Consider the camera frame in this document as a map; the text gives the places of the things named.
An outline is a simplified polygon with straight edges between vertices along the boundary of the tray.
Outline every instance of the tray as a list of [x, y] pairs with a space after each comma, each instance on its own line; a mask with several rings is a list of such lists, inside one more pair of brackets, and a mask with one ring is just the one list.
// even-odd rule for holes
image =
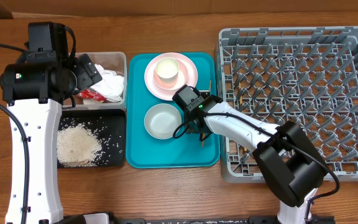
[[[216, 94], [213, 59], [205, 53], [183, 53], [197, 67], [197, 89]], [[211, 135], [201, 147], [198, 134], [184, 134], [179, 139], [159, 140], [144, 128], [148, 109], [159, 103], [169, 103], [183, 112], [173, 101], [158, 99], [151, 94], [144, 82], [147, 64], [159, 54], [136, 55], [129, 64], [127, 92], [127, 151], [126, 158], [136, 168], [206, 167], [215, 164], [220, 155], [219, 136]]]
[[[339, 180], [358, 180], [358, 27], [223, 29], [216, 54], [224, 100], [262, 121], [297, 122]], [[225, 180], [264, 182], [249, 151], [227, 138], [223, 148]]]
[[[59, 130], [67, 126], [76, 126], [80, 123], [84, 124], [92, 132], [96, 129], [99, 130], [98, 139], [110, 138], [109, 141], [102, 141], [102, 151], [105, 153], [102, 153], [102, 156], [93, 161], [96, 166], [123, 165], [126, 145], [126, 118], [123, 110], [63, 111], [59, 122]], [[58, 168], [65, 168], [59, 160]]]

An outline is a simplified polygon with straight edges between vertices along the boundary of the clear plastic bin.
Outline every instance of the clear plastic bin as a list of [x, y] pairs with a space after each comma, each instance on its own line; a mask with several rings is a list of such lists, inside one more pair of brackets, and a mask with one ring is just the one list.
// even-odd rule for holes
[[[71, 110], [103, 110], [103, 109], [121, 109], [126, 111], [126, 91], [127, 91], [127, 62], [126, 56], [122, 52], [85, 52], [77, 53], [76, 57], [88, 54], [93, 63], [101, 65], [104, 69], [117, 72], [117, 75], [124, 77], [124, 90], [122, 91], [122, 101], [115, 103], [95, 103], [92, 105], [84, 105], [83, 100], [75, 96], [76, 107]], [[71, 106], [71, 100], [65, 100], [65, 107]]]

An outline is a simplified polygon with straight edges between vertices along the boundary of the pink bowl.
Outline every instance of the pink bowl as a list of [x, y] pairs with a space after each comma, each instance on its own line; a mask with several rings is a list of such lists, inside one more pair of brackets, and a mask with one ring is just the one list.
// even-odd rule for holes
[[175, 81], [175, 83], [165, 83], [160, 79], [157, 72], [154, 69], [154, 82], [164, 90], [178, 90], [180, 87], [182, 87], [187, 82], [187, 68], [186, 65], [183, 64], [181, 61], [177, 60], [179, 64], [179, 72], [178, 77]]

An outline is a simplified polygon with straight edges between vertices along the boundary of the plastic container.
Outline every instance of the plastic container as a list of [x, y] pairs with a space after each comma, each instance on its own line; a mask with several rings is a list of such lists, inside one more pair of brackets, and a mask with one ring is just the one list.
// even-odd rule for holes
[[[297, 122], [339, 180], [358, 181], [358, 27], [223, 29], [216, 60], [224, 100], [261, 121]], [[228, 138], [222, 149], [226, 181], [264, 182], [249, 151]]]
[[[70, 110], [100, 110], [100, 109], [121, 109], [126, 110], [127, 98], [127, 62], [126, 56], [122, 52], [87, 52], [77, 53], [76, 57], [81, 54], [88, 54], [93, 63], [101, 65], [104, 69], [117, 72], [117, 75], [124, 77], [124, 90], [122, 91], [122, 101], [115, 103], [95, 103], [92, 105], [83, 105], [81, 99], [76, 98], [77, 105]], [[70, 106], [70, 99], [65, 101], [65, 106]]]

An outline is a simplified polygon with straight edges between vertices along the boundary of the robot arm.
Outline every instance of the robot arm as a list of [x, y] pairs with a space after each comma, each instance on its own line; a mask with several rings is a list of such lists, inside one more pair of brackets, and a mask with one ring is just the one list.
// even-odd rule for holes
[[[57, 185], [57, 131], [62, 104], [102, 78], [86, 55], [68, 54], [66, 30], [52, 22], [29, 24], [28, 51], [25, 60], [8, 65], [0, 77], [3, 100], [8, 110], [23, 126], [27, 139], [22, 139], [17, 125], [12, 130], [12, 190], [6, 223], [109, 223], [106, 213], [79, 215], [63, 219]], [[28, 192], [23, 191], [25, 157], [22, 141], [29, 146]], [[27, 208], [23, 207], [25, 195]]]
[[311, 218], [307, 211], [308, 200], [315, 195], [327, 172], [302, 154], [295, 153], [287, 162], [280, 157], [283, 150], [292, 150], [281, 143], [286, 138], [325, 165], [298, 125], [291, 121], [283, 126], [261, 122], [236, 111], [217, 96], [203, 98], [196, 88], [189, 86], [179, 89], [173, 100], [183, 110], [185, 121], [193, 121], [185, 129], [189, 133], [220, 134], [252, 152], [267, 185], [281, 201], [277, 216], [280, 223], [308, 222]]

